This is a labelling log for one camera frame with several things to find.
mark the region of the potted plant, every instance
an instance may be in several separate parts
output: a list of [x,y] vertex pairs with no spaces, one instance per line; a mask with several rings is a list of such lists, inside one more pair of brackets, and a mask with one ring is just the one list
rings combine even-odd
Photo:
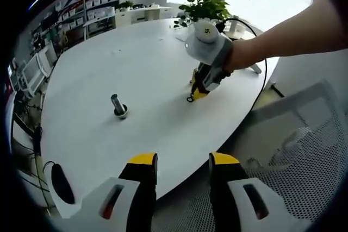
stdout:
[[226,9],[227,2],[224,0],[187,0],[189,5],[181,5],[185,15],[179,21],[174,21],[174,28],[179,26],[187,27],[189,24],[197,22],[199,19],[208,18],[213,21],[223,21],[231,17]]
[[129,11],[133,5],[133,1],[127,0],[119,4],[119,9],[120,11]]

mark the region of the metal cylinder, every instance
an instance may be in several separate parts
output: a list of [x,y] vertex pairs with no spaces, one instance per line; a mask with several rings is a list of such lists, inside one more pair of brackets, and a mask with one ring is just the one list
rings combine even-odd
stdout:
[[123,104],[121,103],[118,95],[112,95],[111,96],[111,101],[115,107],[115,112],[118,115],[124,115],[126,113],[125,107],[123,106]]

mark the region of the human arm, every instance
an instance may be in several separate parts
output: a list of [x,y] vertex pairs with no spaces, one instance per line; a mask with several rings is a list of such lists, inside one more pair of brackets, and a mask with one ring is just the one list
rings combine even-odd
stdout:
[[348,47],[331,0],[317,0],[301,13],[250,40],[233,42],[225,69],[232,72],[270,57],[337,51]]

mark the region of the white round table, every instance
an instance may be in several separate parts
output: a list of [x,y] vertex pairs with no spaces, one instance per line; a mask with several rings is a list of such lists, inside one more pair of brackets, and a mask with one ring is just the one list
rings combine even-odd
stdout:
[[[264,81],[251,69],[234,72],[207,97],[193,103],[189,85],[198,61],[176,39],[173,19],[133,24],[95,36],[69,49],[52,72],[43,104],[42,158],[59,163],[75,205],[49,190],[62,217],[84,196],[118,177],[139,153],[158,153],[157,198],[183,182],[235,131]],[[270,78],[278,58],[268,59]],[[120,121],[110,97],[129,108]]]

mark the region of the hand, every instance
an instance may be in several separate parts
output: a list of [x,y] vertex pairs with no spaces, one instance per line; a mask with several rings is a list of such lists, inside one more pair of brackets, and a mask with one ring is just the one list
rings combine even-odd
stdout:
[[232,51],[225,61],[224,69],[230,73],[234,70],[247,68],[263,59],[262,50],[251,40],[233,41]]

